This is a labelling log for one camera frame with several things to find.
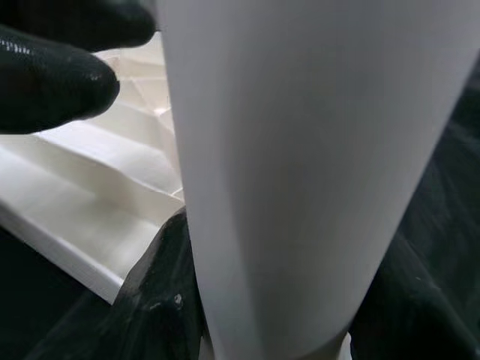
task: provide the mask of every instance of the gloved hand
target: gloved hand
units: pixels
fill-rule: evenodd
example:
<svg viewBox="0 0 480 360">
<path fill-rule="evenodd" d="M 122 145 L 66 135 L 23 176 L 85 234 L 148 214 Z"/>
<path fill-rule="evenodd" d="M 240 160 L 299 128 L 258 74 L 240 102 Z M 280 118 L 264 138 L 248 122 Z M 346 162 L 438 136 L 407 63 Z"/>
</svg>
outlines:
<svg viewBox="0 0 480 360">
<path fill-rule="evenodd" d="M 96 116 L 119 93 L 88 51 L 144 44 L 155 22 L 142 0 L 0 0 L 0 134 Z"/>
</svg>

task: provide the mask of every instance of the shiny black material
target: shiny black material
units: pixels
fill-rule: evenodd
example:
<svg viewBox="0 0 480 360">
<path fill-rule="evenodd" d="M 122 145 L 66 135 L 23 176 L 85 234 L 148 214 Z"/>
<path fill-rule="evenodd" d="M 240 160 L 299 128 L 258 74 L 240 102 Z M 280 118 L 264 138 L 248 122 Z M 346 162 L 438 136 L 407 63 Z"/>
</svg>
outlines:
<svg viewBox="0 0 480 360">
<path fill-rule="evenodd" d="M 154 32 L 134 0 L 0 0 L 0 134 L 102 113 L 119 83 L 86 50 L 144 44 Z"/>
<path fill-rule="evenodd" d="M 55 276 L 65 278 L 64 274 Z M 42 284 L 48 284 L 48 280 L 44 280 Z M 72 299 L 68 295 L 68 288 L 64 291 L 65 294 L 57 295 L 60 299 L 56 302 L 65 307 L 72 304 Z M 75 286 L 72 286 L 72 291 L 78 293 Z M 50 317 L 53 319 L 64 311 L 64 316 L 55 325 L 50 317 L 40 313 L 41 308 L 37 307 L 39 313 L 35 314 L 32 309 L 35 307 L 35 300 L 30 299 L 32 304 L 27 311 L 31 317 L 48 320 L 46 325 L 41 322 L 40 325 L 52 328 L 45 331 L 43 337 L 41 332 L 37 331 L 34 339 L 30 339 L 28 334 L 21 334 L 24 338 L 19 341 L 25 341 L 24 344 L 26 347 L 29 345 L 29 349 L 6 342 L 10 345 L 10 357 L 9 353 L 3 353 L 2 357 L 0 338 L 0 359 L 198 359 L 205 322 L 195 278 L 185 210 L 170 218 L 155 236 L 143 257 L 130 271 L 110 309 L 89 291 L 77 296 L 78 299 L 68 311 L 54 311 L 48 304 L 43 306 L 44 309 L 52 311 Z M 17 307 L 16 310 L 20 312 L 21 320 L 22 309 Z M 11 329 L 5 329 L 2 334 L 0 320 L 0 335 L 6 336 L 12 328 L 22 327 L 14 321 L 9 325 Z"/>
</svg>

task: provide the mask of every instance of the white cylinder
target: white cylinder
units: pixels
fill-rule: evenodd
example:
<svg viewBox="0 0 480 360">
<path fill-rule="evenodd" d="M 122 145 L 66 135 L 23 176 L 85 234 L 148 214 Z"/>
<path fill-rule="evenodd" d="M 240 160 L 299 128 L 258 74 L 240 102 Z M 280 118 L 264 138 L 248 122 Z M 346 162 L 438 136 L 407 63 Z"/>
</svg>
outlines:
<svg viewBox="0 0 480 360">
<path fill-rule="evenodd" d="M 163 0 L 160 18 L 215 358 L 333 359 L 474 61 L 480 1 Z"/>
</svg>

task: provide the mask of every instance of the dark surface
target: dark surface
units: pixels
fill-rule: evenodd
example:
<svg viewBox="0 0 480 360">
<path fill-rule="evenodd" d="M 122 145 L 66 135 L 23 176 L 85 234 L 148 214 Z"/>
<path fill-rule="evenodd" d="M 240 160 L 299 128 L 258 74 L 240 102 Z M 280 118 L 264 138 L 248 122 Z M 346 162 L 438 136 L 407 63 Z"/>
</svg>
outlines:
<svg viewBox="0 0 480 360">
<path fill-rule="evenodd" d="M 0 229 L 0 359 L 19 360 L 91 293 L 9 233 Z M 95 296 L 96 305 L 109 305 Z"/>
<path fill-rule="evenodd" d="M 128 275 L 91 360 L 198 359 L 204 328 L 183 210 L 166 222 Z"/>
</svg>

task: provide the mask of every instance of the gloved finger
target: gloved finger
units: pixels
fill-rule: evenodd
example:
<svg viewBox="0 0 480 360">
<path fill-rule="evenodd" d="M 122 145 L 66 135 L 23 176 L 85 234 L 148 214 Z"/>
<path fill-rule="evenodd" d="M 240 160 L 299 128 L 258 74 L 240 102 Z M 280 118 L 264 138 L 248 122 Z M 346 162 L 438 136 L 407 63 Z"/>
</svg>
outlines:
<svg viewBox="0 0 480 360">
<path fill-rule="evenodd" d="M 88 52 L 0 26 L 0 133 L 96 116 L 118 93 L 113 71 Z"/>
<path fill-rule="evenodd" d="M 144 0 L 0 0 L 0 23 L 88 51 L 149 41 L 155 21 Z"/>
</svg>

